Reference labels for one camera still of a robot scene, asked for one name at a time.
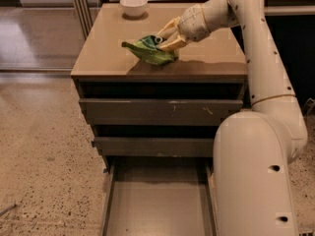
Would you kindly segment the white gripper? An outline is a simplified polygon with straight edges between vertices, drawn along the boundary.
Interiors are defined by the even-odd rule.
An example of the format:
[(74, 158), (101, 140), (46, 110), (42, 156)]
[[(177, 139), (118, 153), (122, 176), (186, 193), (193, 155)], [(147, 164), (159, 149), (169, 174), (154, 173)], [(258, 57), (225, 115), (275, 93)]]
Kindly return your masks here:
[(179, 17), (170, 20), (157, 36), (166, 39), (158, 48), (165, 52), (183, 48), (190, 42), (199, 42), (210, 35), (202, 6), (196, 4)]

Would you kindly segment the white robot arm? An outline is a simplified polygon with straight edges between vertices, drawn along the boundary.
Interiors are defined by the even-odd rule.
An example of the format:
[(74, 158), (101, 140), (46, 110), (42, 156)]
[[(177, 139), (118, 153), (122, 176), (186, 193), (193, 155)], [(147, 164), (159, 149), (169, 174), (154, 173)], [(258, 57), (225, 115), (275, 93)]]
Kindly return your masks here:
[(308, 134), (294, 89), (265, 19), (264, 0), (209, 0), (160, 32), (159, 49), (241, 28), (251, 108), (226, 118), (214, 141), (219, 236), (298, 236), (287, 166)]

